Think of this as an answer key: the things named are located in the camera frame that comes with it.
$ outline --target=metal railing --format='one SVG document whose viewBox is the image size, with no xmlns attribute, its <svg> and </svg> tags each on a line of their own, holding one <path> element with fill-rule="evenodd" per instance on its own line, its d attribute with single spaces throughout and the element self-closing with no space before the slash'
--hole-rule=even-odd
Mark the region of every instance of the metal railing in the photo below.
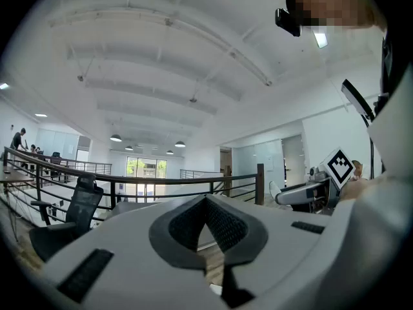
<svg viewBox="0 0 413 310">
<path fill-rule="evenodd" d="M 25 169 L 21 166 L 21 162 L 24 162 L 28 165 L 28 168 Z M 27 156 L 26 153 L 20 152 L 17 150 L 13 150 L 10 148 L 5 147 L 5 154 L 3 158 L 3 166 L 11 166 L 15 170 L 20 171 L 22 173 L 27 173 L 29 176 L 33 177 L 35 183 L 30 182 L 23 182 L 20 184 L 13 184 L 13 188 L 18 190 L 18 194 L 16 192 L 10 192 L 10 194 L 21 203 L 26 204 L 31 209 L 39 212 L 39 209 L 36 207 L 31 206 L 26 200 L 22 199 L 19 194 L 20 192 L 25 196 L 28 196 L 32 200 L 41 201 L 42 194 L 47 194 L 48 196 L 52 196 L 59 201 L 64 202 L 71 202 L 71 199 L 66 196 L 62 196 L 60 194 L 56 194 L 52 192 L 50 188 L 46 188 L 45 185 L 48 183 L 51 185 L 58 185 L 64 187 L 66 189 L 75 189 L 75 185 L 71 185 L 68 182 L 58 182 L 52 179 L 51 175 L 53 172 L 54 176 L 58 174 L 65 176 L 67 181 L 73 181 L 77 177 L 81 176 L 85 172 L 92 173 L 96 176 L 97 181 L 104 181 L 108 183 L 108 187 L 103 187 L 105 192 L 103 193 L 103 202 L 106 201 L 106 205 L 101 205 L 97 207 L 101 210 L 101 212 L 111 211 L 115 206 L 116 203 L 121 201 L 123 198 L 126 199 L 128 202 L 131 200 L 135 200 L 135 202 L 152 202 L 158 199 L 165 199 L 165 198 L 182 198 L 185 196 L 196 196 L 200 194 L 223 194 L 225 196 L 231 198 L 239 198 L 241 196 L 245 196 L 242 200 L 247 202 L 250 200 L 254 200 L 255 204 L 262 205 L 264 204 L 264 168 L 262 164 L 257 165 L 257 173 L 256 174 L 248 174 L 245 176 L 231 176 L 231 177 L 216 177 L 216 178 L 183 178 L 183 179 L 161 179 L 161 178 L 136 178 L 136 177 L 120 177 L 120 176 L 109 176 L 107 174 L 99 174 L 94 173 L 94 171 L 90 170 L 82 170 L 82 169 L 71 169 L 69 167 L 65 167 L 64 165 L 53 164 L 44 160 L 40 160 L 38 157 Z M 49 178 L 42 176 L 42 172 L 49 171 L 50 175 Z M 247 181 L 248 183 L 244 185 L 238 185 L 236 187 L 231 187 L 231 183 L 237 180 L 238 182 Z M 153 194 L 149 195 L 145 192 L 145 195 L 119 195 L 117 192 L 117 186 L 119 184 L 133 184 L 133 185 L 144 185 L 145 190 L 147 189 L 148 185 L 153 185 Z M 179 194 L 162 194 L 156 195 L 156 185 L 193 185 L 193 184 L 206 184 L 208 187 L 204 187 L 205 190 L 199 192 L 184 192 Z M 242 189 L 245 187 L 252 187 L 252 189 Z M 29 189 L 36 189 L 36 192 L 30 194 L 26 188 Z M 233 190 L 242 191 L 241 193 L 231 194 L 234 193 Z M 55 212 L 61 211 L 66 213 L 67 210 L 61 207 L 52 207 Z M 63 222 L 64 219 L 58 218 L 56 215 L 48 214 L 49 217 L 53 220 L 57 220 Z M 102 218 L 93 218 L 95 221 L 103 221 Z"/>
<path fill-rule="evenodd" d="M 208 171 L 196 171 L 196 170 L 185 170 L 181 169 L 181 173 L 179 177 L 181 179 L 193 179 L 193 178 L 199 178 L 202 176 L 204 173 L 214 173 L 218 174 L 219 172 L 208 172 Z"/>
<path fill-rule="evenodd" d="M 110 163 L 96 163 L 96 162 L 86 162 L 71 160 L 68 158 L 60 158 L 55 156 L 46 156 L 33 152 L 25 152 L 24 150 L 19 150 L 24 155 L 37 158 L 42 161 L 53 163 L 55 165 L 60 165 L 69 169 L 76 169 L 85 172 L 91 172 L 94 174 L 110 174 L 112 172 L 112 164 Z M 26 163 L 24 159 L 20 159 L 20 163 Z"/>
</svg>

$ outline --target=tree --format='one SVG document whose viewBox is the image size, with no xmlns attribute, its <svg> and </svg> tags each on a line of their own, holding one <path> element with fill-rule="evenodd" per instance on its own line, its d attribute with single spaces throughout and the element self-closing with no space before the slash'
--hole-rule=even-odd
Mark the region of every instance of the tree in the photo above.
<svg viewBox="0 0 413 310">
<path fill-rule="evenodd" d="M 156 178 L 166 178 L 166 161 L 158 161 Z"/>
<path fill-rule="evenodd" d="M 128 160 L 126 165 L 126 174 L 134 174 L 136 169 L 136 160 Z"/>
</svg>

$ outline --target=wooden floor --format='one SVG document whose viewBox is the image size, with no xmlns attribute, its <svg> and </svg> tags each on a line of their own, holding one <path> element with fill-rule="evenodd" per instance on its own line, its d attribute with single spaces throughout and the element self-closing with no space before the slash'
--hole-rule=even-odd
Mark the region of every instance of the wooden floor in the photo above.
<svg viewBox="0 0 413 310">
<path fill-rule="evenodd" d="M 218 245 L 213 245 L 209 248 L 198 251 L 206 260 L 206 275 L 205 278 L 209 284 L 222 286 L 224 277 L 224 254 Z"/>
<path fill-rule="evenodd" d="M 18 242 L 15 239 L 12 224 L 10 223 L 9 210 L 3 201 L 0 201 L 0 226 L 5 242 L 20 264 L 35 273 L 39 272 L 43 261 L 36 255 L 28 235 L 28 232 L 33 229 L 33 226 L 14 213 L 11 213 L 11 219 L 15 227 Z"/>
</svg>

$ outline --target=black railing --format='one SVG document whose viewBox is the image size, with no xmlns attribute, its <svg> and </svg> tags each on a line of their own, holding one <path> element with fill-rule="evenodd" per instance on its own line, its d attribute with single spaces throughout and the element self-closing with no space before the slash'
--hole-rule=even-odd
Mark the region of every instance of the black railing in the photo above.
<svg viewBox="0 0 413 310">
<path fill-rule="evenodd" d="M 3 165 L 4 166 L 11 166 L 16 171 L 20 171 L 22 173 L 26 173 L 33 178 L 35 181 L 34 183 L 31 182 L 23 182 L 18 184 L 11 185 L 11 188 L 15 191 L 11 191 L 10 194 L 15 198 L 16 201 L 19 201 L 29 208 L 39 212 L 39 209 L 36 207 L 31 206 L 27 200 L 22 199 L 22 195 L 25 197 L 28 196 L 30 199 L 35 201 L 45 200 L 42 199 L 42 194 L 46 194 L 47 197 L 51 196 L 59 202 L 71 202 L 71 195 L 70 196 L 63 196 L 62 194 L 56 194 L 53 192 L 52 188 L 46 188 L 46 185 L 58 185 L 64 187 L 66 189 L 74 190 L 75 186 L 74 183 L 70 183 L 79 177 L 80 175 L 84 174 L 85 171 L 88 173 L 92 173 L 96 176 L 96 180 L 107 182 L 108 184 L 100 185 L 104 189 L 103 198 L 101 203 L 97 207 L 101 214 L 104 214 L 108 211 L 111 211 L 115 206 L 116 203 L 119 201 L 128 201 L 135 200 L 135 202 L 153 202 L 154 200 L 158 199 L 165 199 L 165 198 L 182 198 L 185 196 L 196 196 L 200 194 L 224 194 L 225 196 L 231 198 L 239 198 L 241 196 L 245 196 L 242 200 L 247 202 L 250 200 L 255 200 L 255 204 L 262 205 L 264 202 L 264 174 L 263 174 L 263 166 L 259 164 L 257 166 L 257 174 L 249 174 L 245 176 L 231 176 L 231 177 L 216 177 L 216 178 L 183 178 L 183 179 L 161 179 L 161 178 L 135 178 L 135 177 L 120 177 L 120 176 L 109 176 L 107 174 L 100 174 L 95 173 L 94 171 L 90 170 L 82 170 L 82 169 L 71 169 L 69 167 L 65 167 L 64 165 L 60 164 L 53 164 L 47 162 L 45 160 L 41 160 L 39 156 L 31 157 L 27 156 L 26 153 L 20 152 L 17 150 L 13 150 L 10 148 L 5 147 L 5 155 L 3 158 Z M 49 176 L 42 175 L 42 172 L 48 171 L 50 174 Z M 62 175 L 66 178 L 66 180 L 58 182 L 53 180 L 53 176 Z M 238 182 L 242 181 L 251 181 L 254 179 L 254 182 L 248 182 L 244 185 L 238 185 L 236 187 L 231 187 L 232 181 L 237 180 Z M 119 189 L 120 185 L 143 185 L 145 188 L 145 193 L 143 195 L 140 194 L 120 194 Z M 200 184 L 203 186 L 200 187 L 201 189 L 199 192 L 185 192 L 185 188 L 178 194 L 177 190 L 175 190 L 172 194 L 156 194 L 157 185 L 165 186 L 165 185 L 193 185 L 193 184 Z M 147 193 L 148 186 L 152 187 L 153 193 Z M 32 192 L 28 189 L 36 189 L 36 192 Z M 61 211 L 63 213 L 66 210 L 60 205 L 53 205 L 52 210 L 54 212 Z M 49 217 L 53 220 L 57 221 L 64 221 L 63 214 L 62 218 L 58 218 L 56 214 L 48 214 Z M 103 221 L 104 218 L 93 218 L 95 221 Z"/>
<path fill-rule="evenodd" d="M 199 178 L 199 177 L 202 176 L 204 173 L 219 174 L 219 172 L 195 171 L 195 170 L 184 170 L 184 169 L 181 169 L 180 178 L 181 178 L 181 179 L 194 179 L 194 178 Z"/>
</svg>

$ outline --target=black mesh chair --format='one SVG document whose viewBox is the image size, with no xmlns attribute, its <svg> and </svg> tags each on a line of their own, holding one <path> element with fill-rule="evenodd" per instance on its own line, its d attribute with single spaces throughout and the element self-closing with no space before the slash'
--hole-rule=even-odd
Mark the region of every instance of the black mesh chair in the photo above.
<svg viewBox="0 0 413 310">
<path fill-rule="evenodd" d="M 31 201 L 38 206 L 46 227 L 30 230 L 30 241 L 37 255 L 47 261 L 56 252 L 90 230 L 90 222 L 103 195 L 103 189 L 96 186 L 93 174 L 83 174 L 77 179 L 77 185 L 66 213 L 66 223 L 51 225 L 46 208 L 51 203 Z"/>
<path fill-rule="evenodd" d="M 60 157 L 60 153 L 54 152 L 52 156 L 50 157 L 50 163 L 60 165 L 61 162 L 62 162 L 62 158 Z M 59 181 L 60 181 L 60 175 L 61 175 L 60 172 L 50 171 L 50 177 L 52 177 L 52 180 L 54 177 L 59 177 Z"/>
</svg>

